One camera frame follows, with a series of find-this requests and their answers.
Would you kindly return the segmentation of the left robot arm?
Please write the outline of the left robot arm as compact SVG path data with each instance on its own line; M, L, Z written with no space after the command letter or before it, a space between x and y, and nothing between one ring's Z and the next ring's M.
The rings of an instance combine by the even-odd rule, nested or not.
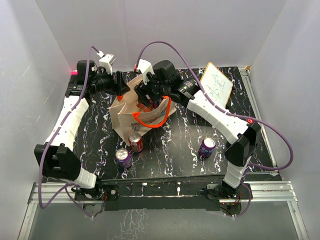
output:
M101 180L85 170L74 154L74 141L83 116L92 98L99 92L120 96L130 88L122 72L112 70L114 56L103 55L99 64L93 60L80 60L71 73L58 120L43 144L37 144L34 155L41 167L41 177L63 180L73 184L72 191L93 200L103 195Z

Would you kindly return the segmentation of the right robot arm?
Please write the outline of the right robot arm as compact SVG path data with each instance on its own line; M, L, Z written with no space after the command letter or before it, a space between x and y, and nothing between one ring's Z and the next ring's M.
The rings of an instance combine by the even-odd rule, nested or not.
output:
M139 103L149 106L147 98L155 101L169 97L201 116L226 138L229 146L224 156L228 163L219 194L230 199L239 195L245 172L261 137L260 125L256 121L248 123L241 120L214 103L195 75L183 79L169 60L152 65L140 59L134 70L142 76L141 83L134 89Z

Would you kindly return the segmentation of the canvas bag with orange handles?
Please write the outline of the canvas bag with orange handles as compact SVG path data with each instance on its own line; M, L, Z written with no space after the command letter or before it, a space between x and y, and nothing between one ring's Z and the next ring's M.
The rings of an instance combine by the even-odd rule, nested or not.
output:
M134 91L134 87L142 80L141 75L130 80L127 84L130 91L125 93L120 101L115 99L109 107L112 128L128 146L130 134L137 132L143 136L151 129L160 128L176 111L175 103L168 97L164 97L157 108L143 112L137 106L138 95Z

